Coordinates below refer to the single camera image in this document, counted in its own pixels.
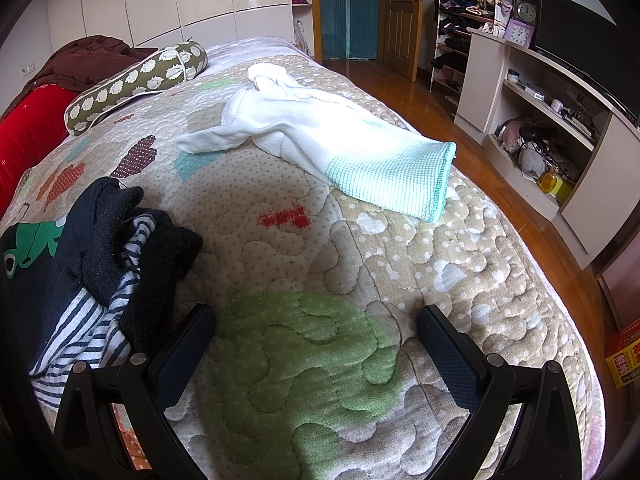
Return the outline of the wooden door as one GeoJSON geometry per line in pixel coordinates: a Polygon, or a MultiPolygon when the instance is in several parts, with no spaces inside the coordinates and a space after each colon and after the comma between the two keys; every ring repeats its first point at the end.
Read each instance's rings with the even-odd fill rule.
{"type": "Polygon", "coordinates": [[[378,60],[416,81],[424,0],[378,0],[378,60]]]}

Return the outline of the yellow liquid bottle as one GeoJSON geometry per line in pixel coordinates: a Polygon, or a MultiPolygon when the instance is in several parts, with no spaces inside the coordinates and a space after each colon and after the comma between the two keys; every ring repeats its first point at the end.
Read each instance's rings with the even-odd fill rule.
{"type": "Polygon", "coordinates": [[[563,180],[556,167],[551,167],[537,179],[537,186],[544,194],[555,196],[562,188],[563,180]]]}

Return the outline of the maroon blanket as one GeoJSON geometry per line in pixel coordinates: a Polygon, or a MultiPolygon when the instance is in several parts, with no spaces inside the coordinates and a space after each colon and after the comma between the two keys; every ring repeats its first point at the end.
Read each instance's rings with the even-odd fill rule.
{"type": "Polygon", "coordinates": [[[40,86],[56,84],[65,90],[81,93],[156,51],[157,48],[153,47],[130,47],[124,40],[102,35],[71,41],[55,51],[42,69],[26,82],[4,110],[1,119],[40,86]]]}

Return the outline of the black television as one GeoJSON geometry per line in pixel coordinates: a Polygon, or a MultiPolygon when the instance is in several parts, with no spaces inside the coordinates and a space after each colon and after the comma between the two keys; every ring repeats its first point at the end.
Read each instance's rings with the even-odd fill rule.
{"type": "Polygon", "coordinates": [[[639,50],[620,28],[573,0],[539,0],[534,48],[581,76],[639,122],[639,50]]]}

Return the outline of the white tv cabinet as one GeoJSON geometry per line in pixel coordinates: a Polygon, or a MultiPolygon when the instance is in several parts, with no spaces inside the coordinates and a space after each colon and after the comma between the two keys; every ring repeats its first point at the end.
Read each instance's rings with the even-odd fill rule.
{"type": "Polygon", "coordinates": [[[492,166],[538,214],[551,221],[578,263],[593,262],[639,203],[639,130],[602,94],[545,56],[474,30],[454,122],[485,151],[492,166]],[[555,113],[549,100],[584,98],[604,115],[590,140],[555,113]],[[510,119],[530,119],[577,168],[566,200],[544,194],[498,144],[510,119]]]}

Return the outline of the dark mantel clock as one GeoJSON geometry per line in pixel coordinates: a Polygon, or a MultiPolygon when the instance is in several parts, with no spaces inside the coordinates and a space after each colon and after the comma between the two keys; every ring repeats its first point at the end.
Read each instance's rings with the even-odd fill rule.
{"type": "Polygon", "coordinates": [[[539,0],[512,0],[512,20],[535,26],[539,11],[539,0]]]}

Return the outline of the white glossy wardrobe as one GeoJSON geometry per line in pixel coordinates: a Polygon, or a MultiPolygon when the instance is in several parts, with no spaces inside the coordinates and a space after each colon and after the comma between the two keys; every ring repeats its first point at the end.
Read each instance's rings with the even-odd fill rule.
{"type": "Polygon", "coordinates": [[[47,0],[47,8],[55,48],[91,35],[139,47],[276,36],[316,50],[312,0],[47,0]]]}

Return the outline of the shoe rack with clutter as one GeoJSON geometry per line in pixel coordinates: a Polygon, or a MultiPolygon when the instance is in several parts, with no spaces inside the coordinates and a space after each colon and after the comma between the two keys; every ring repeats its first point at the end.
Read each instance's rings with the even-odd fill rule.
{"type": "Polygon", "coordinates": [[[458,106],[471,50],[472,32],[492,34],[502,0],[434,0],[435,40],[430,90],[458,106]]]}

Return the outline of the patchwork heart quilt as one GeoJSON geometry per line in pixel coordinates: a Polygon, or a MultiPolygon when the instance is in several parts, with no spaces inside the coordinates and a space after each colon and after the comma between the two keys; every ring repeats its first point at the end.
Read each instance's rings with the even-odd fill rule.
{"type": "Polygon", "coordinates": [[[348,196],[253,142],[186,154],[176,137],[217,125],[259,63],[411,126],[279,38],[205,49],[193,80],[149,94],[27,170],[2,226],[55,220],[96,178],[140,186],[145,206],[203,237],[175,307],[216,310],[171,426],[211,479],[419,479],[465,420],[414,326],[434,304],[512,365],[563,367],[582,476],[604,449],[600,382],[585,341],[524,240],[457,169],[435,222],[348,196]]]}

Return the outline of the purple square clock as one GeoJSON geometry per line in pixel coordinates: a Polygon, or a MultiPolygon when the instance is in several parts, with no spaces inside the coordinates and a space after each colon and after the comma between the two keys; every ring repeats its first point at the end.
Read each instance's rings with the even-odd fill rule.
{"type": "Polygon", "coordinates": [[[510,18],[506,25],[503,39],[528,49],[534,38],[534,32],[535,27],[533,25],[510,18]]]}

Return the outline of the olive patterned bolster pillow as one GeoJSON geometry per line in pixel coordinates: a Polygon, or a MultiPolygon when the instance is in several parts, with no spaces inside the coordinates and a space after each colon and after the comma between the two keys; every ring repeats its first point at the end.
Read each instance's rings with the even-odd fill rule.
{"type": "Polygon", "coordinates": [[[66,131],[80,136],[139,96],[162,93],[193,80],[207,65],[206,50],[192,39],[161,48],[70,102],[63,114],[66,131]]]}

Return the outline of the navy striped child pants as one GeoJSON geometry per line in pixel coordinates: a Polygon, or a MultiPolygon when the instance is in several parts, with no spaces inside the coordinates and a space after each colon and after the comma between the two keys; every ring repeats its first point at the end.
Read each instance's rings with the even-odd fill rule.
{"type": "Polygon", "coordinates": [[[201,235],[142,206],[138,186],[93,181],[58,221],[17,223],[1,237],[1,279],[38,402],[57,411],[73,365],[164,356],[175,293],[201,235]]]}

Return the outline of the teal door curtain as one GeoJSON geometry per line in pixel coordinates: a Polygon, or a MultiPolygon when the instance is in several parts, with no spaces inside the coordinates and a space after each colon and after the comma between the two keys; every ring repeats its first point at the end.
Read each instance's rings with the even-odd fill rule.
{"type": "Polygon", "coordinates": [[[378,0],[320,0],[322,58],[378,56],[378,0]]]}

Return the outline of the red yellow cardboard box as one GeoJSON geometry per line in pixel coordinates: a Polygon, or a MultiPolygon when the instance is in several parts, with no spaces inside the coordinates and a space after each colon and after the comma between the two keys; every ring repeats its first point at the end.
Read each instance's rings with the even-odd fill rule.
{"type": "Polygon", "coordinates": [[[640,318],[613,335],[605,362],[617,388],[623,388],[639,378],[640,318]]]}

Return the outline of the red pillow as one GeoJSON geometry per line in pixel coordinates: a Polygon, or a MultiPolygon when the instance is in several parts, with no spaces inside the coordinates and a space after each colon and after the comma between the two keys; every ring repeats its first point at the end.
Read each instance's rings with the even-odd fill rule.
{"type": "Polygon", "coordinates": [[[13,198],[21,176],[37,166],[66,136],[63,113],[77,92],[45,84],[30,92],[1,121],[1,213],[13,198]]]}

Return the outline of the white and teal towel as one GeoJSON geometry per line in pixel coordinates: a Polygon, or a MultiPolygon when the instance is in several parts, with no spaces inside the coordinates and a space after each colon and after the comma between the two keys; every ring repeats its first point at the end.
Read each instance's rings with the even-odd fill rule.
{"type": "Polygon", "coordinates": [[[178,149],[213,153],[252,141],[348,196],[435,222],[445,208],[456,144],[427,139],[355,102],[303,86],[284,67],[259,63],[219,125],[178,136],[178,149]]]}

